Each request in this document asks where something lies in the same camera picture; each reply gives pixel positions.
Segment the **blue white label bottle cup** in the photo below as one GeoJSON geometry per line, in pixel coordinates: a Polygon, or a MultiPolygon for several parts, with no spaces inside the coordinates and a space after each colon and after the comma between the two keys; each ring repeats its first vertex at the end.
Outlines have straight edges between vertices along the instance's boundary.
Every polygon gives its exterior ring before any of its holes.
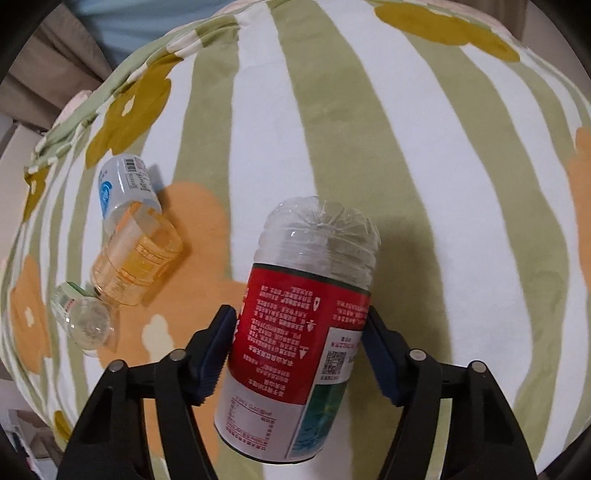
{"type": "Polygon", "coordinates": [[[140,202],[162,212],[144,162],[136,155],[119,154],[110,158],[98,177],[98,195],[103,230],[111,236],[131,203],[140,202]]]}

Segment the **red label plastic bottle cup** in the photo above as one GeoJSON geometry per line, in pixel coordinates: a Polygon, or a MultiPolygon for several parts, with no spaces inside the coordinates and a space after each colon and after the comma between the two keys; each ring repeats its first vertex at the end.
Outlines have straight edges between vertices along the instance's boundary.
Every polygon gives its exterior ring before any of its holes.
{"type": "Polygon", "coordinates": [[[266,219],[245,288],[214,425],[246,457],[300,463],[325,445],[370,307],[380,235],[318,197],[266,219]]]}

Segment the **green label clear bottle cup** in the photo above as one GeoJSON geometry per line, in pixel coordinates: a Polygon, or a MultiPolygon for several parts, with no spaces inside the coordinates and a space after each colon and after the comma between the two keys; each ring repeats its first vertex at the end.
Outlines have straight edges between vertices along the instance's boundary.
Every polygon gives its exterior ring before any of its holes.
{"type": "Polygon", "coordinates": [[[57,323],[85,351],[103,346],[113,331],[107,305],[74,282],[55,287],[50,309],[57,323]]]}

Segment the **left beige curtain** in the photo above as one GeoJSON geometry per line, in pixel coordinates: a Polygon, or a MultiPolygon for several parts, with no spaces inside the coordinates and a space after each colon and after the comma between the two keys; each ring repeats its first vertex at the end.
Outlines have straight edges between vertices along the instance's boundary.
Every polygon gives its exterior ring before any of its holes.
{"type": "Polygon", "coordinates": [[[82,22],[59,4],[33,32],[1,81],[1,113],[48,130],[74,96],[95,90],[111,72],[82,22]]]}

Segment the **blue window cloth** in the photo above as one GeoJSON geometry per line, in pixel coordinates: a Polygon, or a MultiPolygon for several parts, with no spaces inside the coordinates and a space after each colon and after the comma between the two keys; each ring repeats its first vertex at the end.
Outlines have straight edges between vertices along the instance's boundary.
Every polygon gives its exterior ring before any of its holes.
{"type": "Polygon", "coordinates": [[[211,17],[230,3],[230,0],[65,1],[111,67],[170,30],[211,17]]]}

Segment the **green striped floral blanket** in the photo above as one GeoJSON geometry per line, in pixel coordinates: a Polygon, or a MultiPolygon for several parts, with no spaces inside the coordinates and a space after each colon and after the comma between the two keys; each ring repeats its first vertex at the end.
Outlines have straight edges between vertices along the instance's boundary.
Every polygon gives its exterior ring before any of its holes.
{"type": "Polygon", "coordinates": [[[440,361],[484,361],[538,471],[590,422],[590,102],[491,19],[426,1],[249,1],[131,54],[36,146],[1,270],[1,357],[59,445],[104,368],[161,358],[242,302],[267,215],[318,196],[372,219],[372,300],[440,361]],[[140,156],[185,241],[85,354],[50,296],[85,284],[97,181],[140,156]]]}

